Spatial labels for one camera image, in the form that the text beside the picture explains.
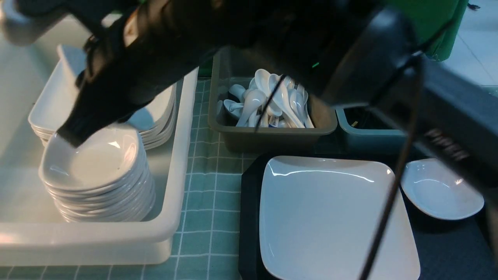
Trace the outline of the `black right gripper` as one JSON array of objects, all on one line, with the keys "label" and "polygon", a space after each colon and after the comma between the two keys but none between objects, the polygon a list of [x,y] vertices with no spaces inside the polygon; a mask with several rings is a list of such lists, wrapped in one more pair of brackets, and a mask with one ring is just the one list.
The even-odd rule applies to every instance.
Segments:
[{"label": "black right gripper", "polygon": [[148,0],[85,47],[80,93],[57,135],[72,147],[124,122],[227,45],[226,0]]}]

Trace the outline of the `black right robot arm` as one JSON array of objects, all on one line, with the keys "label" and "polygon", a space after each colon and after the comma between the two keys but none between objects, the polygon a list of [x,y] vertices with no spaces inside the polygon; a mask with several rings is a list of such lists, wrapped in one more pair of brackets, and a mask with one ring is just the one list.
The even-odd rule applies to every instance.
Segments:
[{"label": "black right robot arm", "polygon": [[332,106],[369,106],[497,208],[497,99],[426,59],[409,20],[365,0],[62,0],[96,36],[57,130],[125,122],[219,49],[249,49]]}]

